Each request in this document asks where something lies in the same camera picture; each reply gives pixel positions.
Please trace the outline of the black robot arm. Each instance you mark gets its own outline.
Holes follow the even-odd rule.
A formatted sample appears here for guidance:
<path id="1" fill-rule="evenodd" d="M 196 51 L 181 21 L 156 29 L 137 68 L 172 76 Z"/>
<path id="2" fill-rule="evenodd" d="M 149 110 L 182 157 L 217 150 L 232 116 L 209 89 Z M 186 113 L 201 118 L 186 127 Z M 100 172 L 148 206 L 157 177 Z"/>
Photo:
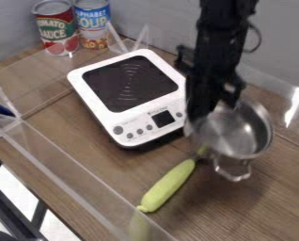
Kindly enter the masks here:
<path id="1" fill-rule="evenodd" d="M 200 0 L 193 67 L 185 83 L 186 118 L 205 117 L 220 100 L 236 101 L 224 83 L 241 82 L 236 73 L 258 0 Z"/>

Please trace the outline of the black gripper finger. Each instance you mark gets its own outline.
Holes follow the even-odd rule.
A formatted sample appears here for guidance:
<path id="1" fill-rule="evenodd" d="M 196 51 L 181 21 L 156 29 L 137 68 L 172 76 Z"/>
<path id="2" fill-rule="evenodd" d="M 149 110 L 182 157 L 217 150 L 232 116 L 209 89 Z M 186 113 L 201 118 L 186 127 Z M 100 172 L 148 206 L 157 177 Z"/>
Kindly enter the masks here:
<path id="1" fill-rule="evenodd" d="M 242 83 L 220 83 L 217 85 L 218 100 L 222 101 L 228 107 L 234 108 L 240 100 L 242 89 Z"/>
<path id="2" fill-rule="evenodd" d="M 185 83 L 186 118 L 190 122 L 213 111 L 220 100 L 220 82 L 214 78 L 189 78 Z"/>

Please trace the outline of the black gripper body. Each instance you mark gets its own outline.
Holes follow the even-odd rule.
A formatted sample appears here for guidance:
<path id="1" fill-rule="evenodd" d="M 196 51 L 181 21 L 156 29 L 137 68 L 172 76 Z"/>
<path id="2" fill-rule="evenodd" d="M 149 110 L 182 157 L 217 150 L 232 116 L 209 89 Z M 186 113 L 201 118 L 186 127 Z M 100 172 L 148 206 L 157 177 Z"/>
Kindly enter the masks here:
<path id="1" fill-rule="evenodd" d="M 245 82 L 236 71 L 244 43 L 245 29 L 229 31 L 200 29 L 186 80 L 214 78 L 220 83 L 242 83 L 245 88 Z"/>

